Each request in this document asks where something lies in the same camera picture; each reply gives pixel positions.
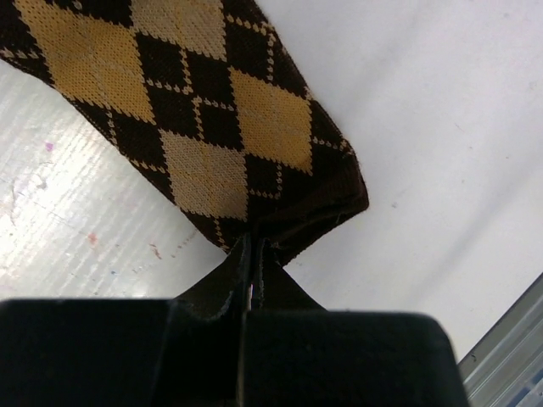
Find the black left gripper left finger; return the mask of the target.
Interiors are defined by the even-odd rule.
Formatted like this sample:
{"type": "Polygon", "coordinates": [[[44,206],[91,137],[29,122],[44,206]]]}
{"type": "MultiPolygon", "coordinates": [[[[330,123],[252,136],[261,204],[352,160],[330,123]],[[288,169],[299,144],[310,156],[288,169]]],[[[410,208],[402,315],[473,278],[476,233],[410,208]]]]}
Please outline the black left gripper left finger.
{"type": "Polygon", "coordinates": [[[1,303],[4,406],[233,406],[250,240],[182,298],[1,303]]]}

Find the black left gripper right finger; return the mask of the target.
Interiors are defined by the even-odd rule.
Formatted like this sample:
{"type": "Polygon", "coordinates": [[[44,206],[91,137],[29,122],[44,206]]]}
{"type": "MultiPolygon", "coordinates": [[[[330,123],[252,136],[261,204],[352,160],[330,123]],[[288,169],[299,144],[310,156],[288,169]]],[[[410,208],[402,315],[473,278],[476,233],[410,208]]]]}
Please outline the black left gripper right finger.
{"type": "Polygon", "coordinates": [[[320,309],[265,242],[252,267],[245,405],[467,405],[451,341],[432,317],[320,309]]]}

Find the brown tan argyle sock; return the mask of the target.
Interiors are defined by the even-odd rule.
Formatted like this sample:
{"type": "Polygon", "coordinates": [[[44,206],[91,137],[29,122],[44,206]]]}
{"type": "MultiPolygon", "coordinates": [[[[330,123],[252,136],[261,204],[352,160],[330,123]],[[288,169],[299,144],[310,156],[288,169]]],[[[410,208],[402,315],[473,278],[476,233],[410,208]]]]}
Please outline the brown tan argyle sock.
{"type": "Polygon", "coordinates": [[[254,232],[289,262],[368,208],[354,149],[253,1],[4,1],[1,58],[224,251],[254,232]]]}

